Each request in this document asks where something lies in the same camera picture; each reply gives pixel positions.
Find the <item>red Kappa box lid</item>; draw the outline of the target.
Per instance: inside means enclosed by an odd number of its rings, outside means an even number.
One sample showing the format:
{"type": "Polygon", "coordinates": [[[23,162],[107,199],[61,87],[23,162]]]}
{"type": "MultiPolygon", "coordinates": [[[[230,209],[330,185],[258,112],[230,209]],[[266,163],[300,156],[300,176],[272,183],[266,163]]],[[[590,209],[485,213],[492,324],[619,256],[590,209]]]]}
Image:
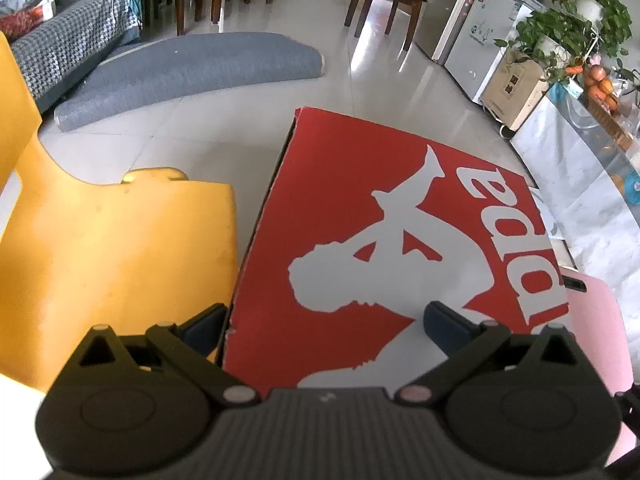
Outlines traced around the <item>red Kappa box lid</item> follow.
{"type": "Polygon", "coordinates": [[[405,131],[302,107],[233,298],[224,369],[274,388],[395,391],[444,354],[438,300],[517,334],[567,323],[525,179],[405,131]]]}

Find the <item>pink lap desk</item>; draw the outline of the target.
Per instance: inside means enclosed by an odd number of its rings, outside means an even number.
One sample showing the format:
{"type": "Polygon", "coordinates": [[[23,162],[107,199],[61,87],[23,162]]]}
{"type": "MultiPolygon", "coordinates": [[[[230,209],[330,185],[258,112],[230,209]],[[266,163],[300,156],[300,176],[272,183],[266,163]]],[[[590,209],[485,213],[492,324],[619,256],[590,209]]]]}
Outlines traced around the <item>pink lap desk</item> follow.
{"type": "Polygon", "coordinates": [[[628,390],[634,382],[625,325],[614,292],[604,281],[560,267],[568,312],[555,323],[575,336],[582,351],[611,394],[628,390]]]}

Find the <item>yellow plastic chair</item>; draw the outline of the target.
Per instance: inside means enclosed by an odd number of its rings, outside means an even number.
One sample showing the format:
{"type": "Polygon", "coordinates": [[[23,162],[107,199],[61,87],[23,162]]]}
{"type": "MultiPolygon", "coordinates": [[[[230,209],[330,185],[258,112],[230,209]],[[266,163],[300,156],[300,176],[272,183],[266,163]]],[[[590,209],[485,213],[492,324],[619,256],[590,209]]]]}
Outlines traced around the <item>yellow plastic chair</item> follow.
{"type": "Polygon", "coordinates": [[[42,146],[41,116],[1,49],[1,184],[17,192],[1,229],[1,373],[51,387],[82,337],[183,322],[225,304],[238,273],[232,187],[164,167],[91,184],[42,146]]]}

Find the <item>white marble tv cabinet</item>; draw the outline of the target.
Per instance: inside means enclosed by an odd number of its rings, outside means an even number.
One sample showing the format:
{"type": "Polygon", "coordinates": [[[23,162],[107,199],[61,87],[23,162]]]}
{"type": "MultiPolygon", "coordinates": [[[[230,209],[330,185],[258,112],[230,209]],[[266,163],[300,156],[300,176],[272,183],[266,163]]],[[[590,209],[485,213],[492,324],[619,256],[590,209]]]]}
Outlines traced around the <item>white marble tv cabinet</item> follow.
{"type": "Polygon", "coordinates": [[[631,348],[639,347],[639,205],[626,201],[626,153],[560,84],[511,140],[582,273],[614,295],[631,348]]]}

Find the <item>blue round fan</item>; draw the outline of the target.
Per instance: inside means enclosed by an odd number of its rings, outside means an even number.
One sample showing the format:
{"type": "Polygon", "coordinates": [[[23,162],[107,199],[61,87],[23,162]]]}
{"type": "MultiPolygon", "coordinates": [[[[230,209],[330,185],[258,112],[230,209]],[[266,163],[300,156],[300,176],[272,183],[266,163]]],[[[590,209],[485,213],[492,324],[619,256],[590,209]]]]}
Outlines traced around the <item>blue round fan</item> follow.
{"type": "Polygon", "coordinates": [[[637,171],[631,171],[624,182],[625,198],[631,205],[640,204],[640,176],[637,171]]]}

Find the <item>brown cardboard carton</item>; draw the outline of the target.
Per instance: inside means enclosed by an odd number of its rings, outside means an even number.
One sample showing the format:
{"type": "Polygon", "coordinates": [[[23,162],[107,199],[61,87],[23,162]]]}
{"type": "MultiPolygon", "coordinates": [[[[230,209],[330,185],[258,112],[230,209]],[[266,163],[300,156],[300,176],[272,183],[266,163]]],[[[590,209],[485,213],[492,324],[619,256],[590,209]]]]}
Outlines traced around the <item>brown cardboard carton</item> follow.
{"type": "Polygon", "coordinates": [[[519,50],[509,49],[488,81],[480,102],[503,127],[515,132],[548,89],[544,69],[519,50]]]}

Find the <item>grey rolled floor mat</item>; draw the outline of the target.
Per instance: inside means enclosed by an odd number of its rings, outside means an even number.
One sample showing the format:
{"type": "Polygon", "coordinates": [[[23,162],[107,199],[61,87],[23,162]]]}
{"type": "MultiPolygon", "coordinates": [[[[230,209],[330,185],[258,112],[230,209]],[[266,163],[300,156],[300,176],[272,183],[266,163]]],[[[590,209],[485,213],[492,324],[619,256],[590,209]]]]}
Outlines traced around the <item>grey rolled floor mat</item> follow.
{"type": "Polygon", "coordinates": [[[55,107],[53,118],[67,132],[185,96],[323,73],[320,51],[274,32],[186,35],[113,53],[55,107]]]}

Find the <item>basket of oranges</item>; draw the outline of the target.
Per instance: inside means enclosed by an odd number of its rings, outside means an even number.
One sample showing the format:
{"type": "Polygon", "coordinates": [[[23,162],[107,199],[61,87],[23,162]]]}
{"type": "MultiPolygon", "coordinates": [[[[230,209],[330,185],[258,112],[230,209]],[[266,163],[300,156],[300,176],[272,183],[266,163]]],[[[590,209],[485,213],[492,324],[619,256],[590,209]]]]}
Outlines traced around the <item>basket of oranges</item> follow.
{"type": "Polygon", "coordinates": [[[639,70],[621,60],[601,65],[570,66],[564,72],[582,88],[582,102],[615,143],[628,152],[639,142],[639,70]]]}

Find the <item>houndstooth sofa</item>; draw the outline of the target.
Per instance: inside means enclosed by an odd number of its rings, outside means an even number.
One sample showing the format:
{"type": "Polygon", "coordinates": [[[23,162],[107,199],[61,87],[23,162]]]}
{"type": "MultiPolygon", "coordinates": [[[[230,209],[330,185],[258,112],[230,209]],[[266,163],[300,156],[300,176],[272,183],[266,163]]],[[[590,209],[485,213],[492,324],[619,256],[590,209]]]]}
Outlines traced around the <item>houndstooth sofa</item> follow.
{"type": "Polygon", "coordinates": [[[14,41],[11,51],[45,112],[114,49],[139,36],[129,0],[81,0],[14,41]]]}

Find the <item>white chest freezer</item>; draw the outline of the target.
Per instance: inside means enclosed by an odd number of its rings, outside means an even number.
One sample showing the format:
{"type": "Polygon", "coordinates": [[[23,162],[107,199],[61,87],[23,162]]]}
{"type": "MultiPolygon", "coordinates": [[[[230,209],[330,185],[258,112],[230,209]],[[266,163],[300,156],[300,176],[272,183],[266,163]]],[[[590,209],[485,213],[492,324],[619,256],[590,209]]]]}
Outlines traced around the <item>white chest freezer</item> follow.
{"type": "Polygon", "coordinates": [[[466,96],[480,104],[492,74],[506,52],[496,40],[509,41],[518,34],[516,26],[534,11],[543,11],[538,0],[474,0],[445,68],[466,96]]]}

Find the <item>green potted vine plant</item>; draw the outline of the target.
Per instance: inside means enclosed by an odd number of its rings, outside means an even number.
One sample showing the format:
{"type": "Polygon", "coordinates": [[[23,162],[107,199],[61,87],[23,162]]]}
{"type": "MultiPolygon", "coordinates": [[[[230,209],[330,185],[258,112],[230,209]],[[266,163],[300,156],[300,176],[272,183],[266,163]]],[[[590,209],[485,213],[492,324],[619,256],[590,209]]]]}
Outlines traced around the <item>green potted vine plant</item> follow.
{"type": "Polygon", "coordinates": [[[590,56],[602,54],[620,62],[628,54],[632,19],[620,0],[551,0],[534,11],[509,39],[497,38],[510,63],[535,62],[547,84],[567,82],[590,56]]]}

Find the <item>silver refrigerator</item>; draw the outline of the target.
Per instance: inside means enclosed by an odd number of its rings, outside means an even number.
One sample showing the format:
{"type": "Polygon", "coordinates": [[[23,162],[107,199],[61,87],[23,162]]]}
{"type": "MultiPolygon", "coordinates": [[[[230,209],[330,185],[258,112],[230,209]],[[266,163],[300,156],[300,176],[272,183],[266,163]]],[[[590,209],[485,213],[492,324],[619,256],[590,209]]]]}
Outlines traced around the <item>silver refrigerator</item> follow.
{"type": "Polygon", "coordinates": [[[469,0],[426,0],[414,43],[431,61],[444,64],[467,10],[469,0]]]}

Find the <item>red patterned blanket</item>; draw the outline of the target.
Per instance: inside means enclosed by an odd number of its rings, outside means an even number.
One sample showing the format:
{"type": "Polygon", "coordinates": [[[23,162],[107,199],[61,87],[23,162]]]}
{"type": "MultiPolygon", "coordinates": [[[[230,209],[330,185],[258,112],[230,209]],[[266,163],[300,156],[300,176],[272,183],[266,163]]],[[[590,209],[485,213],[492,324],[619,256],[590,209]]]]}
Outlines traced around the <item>red patterned blanket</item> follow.
{"type": "Polygon", "coordinates": [[[0,32],[6,40],[13,42],[22,38],[44,21],[44,11],[41,6],[21,10],[0,18],[0,32]]]}

